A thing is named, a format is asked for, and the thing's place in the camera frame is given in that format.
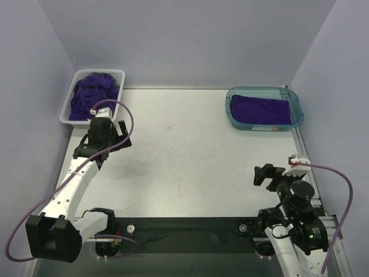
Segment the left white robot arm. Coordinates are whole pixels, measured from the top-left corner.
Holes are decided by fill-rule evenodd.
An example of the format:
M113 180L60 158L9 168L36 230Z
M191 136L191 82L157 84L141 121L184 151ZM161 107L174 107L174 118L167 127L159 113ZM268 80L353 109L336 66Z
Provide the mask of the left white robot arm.
M72 263L87 240L116 238L118 223L113 210L92 208L80 219L75 215L110 152L131 147L130 134L123 120L117 125L105 117L90 122L87 134L73 152L62 185L40 214L29 216L25 223L32 257Z

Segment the purple towel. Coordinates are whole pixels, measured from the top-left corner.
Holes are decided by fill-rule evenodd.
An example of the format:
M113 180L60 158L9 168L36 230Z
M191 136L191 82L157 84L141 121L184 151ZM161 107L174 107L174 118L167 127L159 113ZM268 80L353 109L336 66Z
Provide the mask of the purple towel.
M93 72L77 81L70 101L69 120L87 121L92 119L90 109L99 101L118 99L119 85L111 74Z

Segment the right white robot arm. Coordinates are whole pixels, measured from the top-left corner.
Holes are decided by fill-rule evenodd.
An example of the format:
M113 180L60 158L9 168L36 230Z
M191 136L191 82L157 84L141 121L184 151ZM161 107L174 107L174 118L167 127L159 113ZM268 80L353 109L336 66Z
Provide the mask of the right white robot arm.
M267 190L279 199L275 207L259 210L257 230L268 237L284 276L326 276L327 230L311 203L315 189L304 176L272 164L254 168L253 184L269 179Z

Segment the purple cloth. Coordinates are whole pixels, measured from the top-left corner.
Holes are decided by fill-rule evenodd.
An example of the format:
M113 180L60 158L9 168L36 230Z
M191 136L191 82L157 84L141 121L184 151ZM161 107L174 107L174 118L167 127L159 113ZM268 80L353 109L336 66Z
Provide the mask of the purple cloth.
M289 102L278 99L234 95L230 102L233 118L243 124L291 125Z

